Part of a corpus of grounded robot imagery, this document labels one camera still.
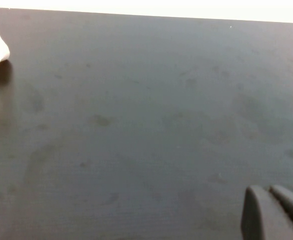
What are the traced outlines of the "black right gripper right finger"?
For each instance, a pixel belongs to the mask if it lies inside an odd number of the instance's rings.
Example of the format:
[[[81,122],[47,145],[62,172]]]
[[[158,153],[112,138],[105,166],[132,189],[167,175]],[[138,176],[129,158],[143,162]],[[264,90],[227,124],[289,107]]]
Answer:
[[[293,192],[280,185],[272,185],[269,191],[278,200],[281,207],[293,222]]]

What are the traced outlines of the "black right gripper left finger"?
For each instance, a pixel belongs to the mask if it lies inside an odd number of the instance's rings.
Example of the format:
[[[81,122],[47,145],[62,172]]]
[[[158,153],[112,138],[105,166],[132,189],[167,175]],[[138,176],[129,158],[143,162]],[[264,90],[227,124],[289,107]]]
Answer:
[[[293,240],[293,222],[279,201],[258,185],[245,190],[240,227],[244,240]]]

